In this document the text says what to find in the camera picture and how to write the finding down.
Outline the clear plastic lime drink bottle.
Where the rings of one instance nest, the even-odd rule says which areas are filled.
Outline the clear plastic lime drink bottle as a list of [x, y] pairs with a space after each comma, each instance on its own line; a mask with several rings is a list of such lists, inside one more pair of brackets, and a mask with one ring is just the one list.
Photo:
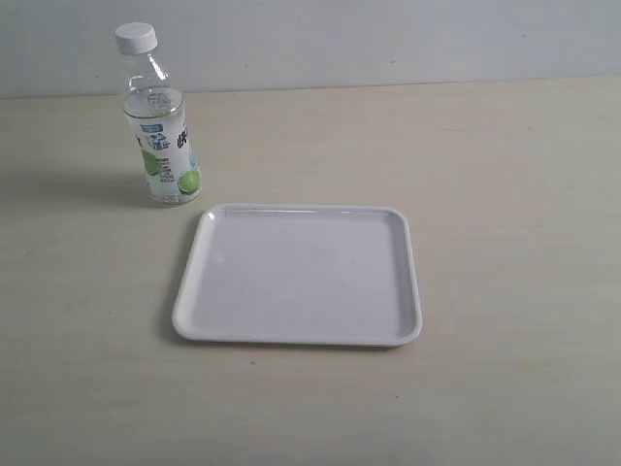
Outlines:
[[182, 204], [201, 190], [201, 172], [189, 141], [184, 98], [155, 51], [124, 55], [127, 80], [122, 110], [138, 141], [152, 197]]

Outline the white bottle cap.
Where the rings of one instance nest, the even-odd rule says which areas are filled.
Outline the white bottle cap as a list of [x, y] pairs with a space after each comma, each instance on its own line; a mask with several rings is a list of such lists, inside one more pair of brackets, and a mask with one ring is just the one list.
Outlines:
[[158, 45], [154, 27], [144, 22], [120, 25], [114, 31], [114, 38], [118, 51], [124, 55], [147, 53]]

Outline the white rectangular plastic tray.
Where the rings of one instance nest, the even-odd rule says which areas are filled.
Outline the white rectangular plastic tray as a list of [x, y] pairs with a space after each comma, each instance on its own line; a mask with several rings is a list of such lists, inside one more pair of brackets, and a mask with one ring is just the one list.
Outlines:
[[387, 207], [217, 205], [171, 319], [194, 342], [406, 345], [422, 328], [409, 224]]

